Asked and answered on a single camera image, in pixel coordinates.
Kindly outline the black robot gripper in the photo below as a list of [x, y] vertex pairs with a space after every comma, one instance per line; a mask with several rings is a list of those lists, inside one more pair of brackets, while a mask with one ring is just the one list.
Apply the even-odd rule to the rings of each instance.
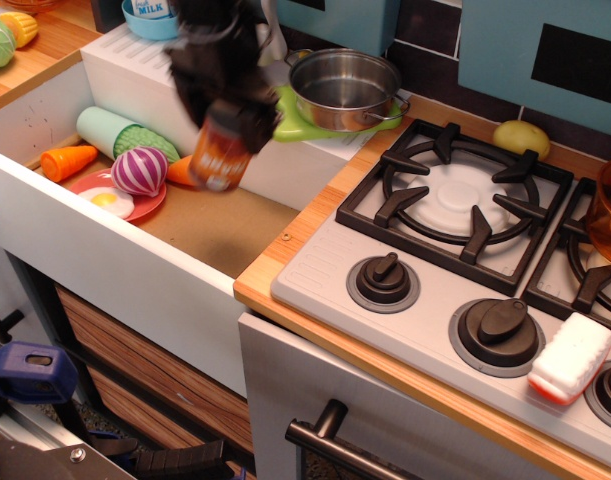
[[166, 48], [187, 114], [202, 128], [217, 99], [234, 104], [234, 132], [258, 154], [280, 122], [278, 97], [258, 66], [257, 18], [247, 1], [176, 1], [178, 38]]

